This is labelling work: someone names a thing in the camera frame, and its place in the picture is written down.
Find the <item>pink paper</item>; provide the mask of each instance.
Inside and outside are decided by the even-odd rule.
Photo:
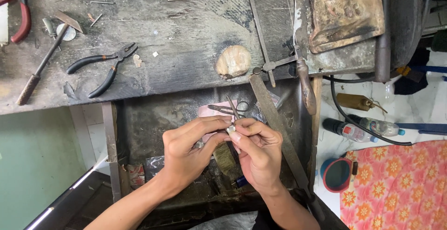
[[[237,105],[237,100],[232,100],[232,102],[233,102],[233,105],[236,107],[236,105]],[[219,112],[219,111],[215,111],[215,110],[209,109],[209,108],[208,108],[208,105],[209,105],[209,104],[207,104],[207,105],[203,105],[203,106],[200,106],[200,107],[198,108],[198,116],[199,116],[199,117],[214,116],[214,115],[229,115],[229,114],[225,114],[225,113],[221,113],[221,112]],[[230,103],[229,103],[228,101],[219,102],[219,103],[213,103],[213,105],[230,107]],[[206,143],[206,142],[208,141],[208,139],[209,139],[213,134],[215,134],[215,133],[210,133],[210,134],[206,134],[205,136],[203,136],[203,137],[202,137],[202,141],[203,141],[203,143]]]

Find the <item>jeweler's workbench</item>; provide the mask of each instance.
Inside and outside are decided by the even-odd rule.
[[[0,53],[0,114],[247,83],[248,74],[223,80],[215,72],[221,52],[230,45],[248,49],[249,72],[264,64],[249,0],[91,1],[28,0],[30,34],[21,43],[3,47]],[[295,0],[255,1],[270,60],[288,57],[293,48]],[[312,54],[308,48],[312,30],[308,0],[296,0],[296,9],[301,23],[297,43],[311,75],[372,71],[374,39]],[[72,41],[61,44],[62,51],[56,50],[50,58],[28,104],[18,106],[15,102],[20,92],[53,43],[42,19],[48,17],[59,25],[53,16],[56,10],[78,21],[86,34],[78,33]],[[19,4],[9,4],[8,12],[9,33],[14,34],[20,25]],[[88,14],[103,16],[90,27]],[[71,75],[65,72],[80,58],[111,54],[130,42],[139,47],[136,54],[142,60],[141,67],[132,58],[126,59],[109,90],[97,98],[88,99],[87,95],[103,82],[113,62],[90,64]],[[295,77],[290,65],[278,67],[274,75],[278,80]]]

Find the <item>fingernail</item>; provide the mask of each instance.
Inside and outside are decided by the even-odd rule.
[[[231,131],[229,135],[230,135],[232,141],[237,142],[237,143],[239,142],[239,140],[240,140],[239,132]]]
[[[239,147],[234,146],[234,149],[236,150],[236,152],[237,152],[238,154],[240,154],[240,149],[239,149]]]

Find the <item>plastic bottle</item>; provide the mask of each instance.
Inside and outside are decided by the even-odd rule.
[[[377,143],[379,140],[377,137],[372,136],[369,133],[364,132],[354,124],[349,124],[343,121],[339,121],[333,118],[326,118],[323,120],[323,128],[338,135],[342,135],[350,140],[366,143]]]
[[[348,115],[348,117],[354,120],[354,122],[359,123],[360,125],[366,127],[367,129],[374,131],[380,136],[405,135],[405,131],[399,129],[399,126],[397,124],[369,117],[360,117],[358,115]]]

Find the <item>red-handled pliers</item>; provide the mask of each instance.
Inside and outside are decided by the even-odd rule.
[[[0,6],[6,4],[12,0],[0,0]],[[26,0],[20,0],[20,8],[22,9],[22,23],[20,25],[19,31],[11,37],[11,41],[17,43],[23,40],[31,29],[31,14],[30,9],[26,5]]]

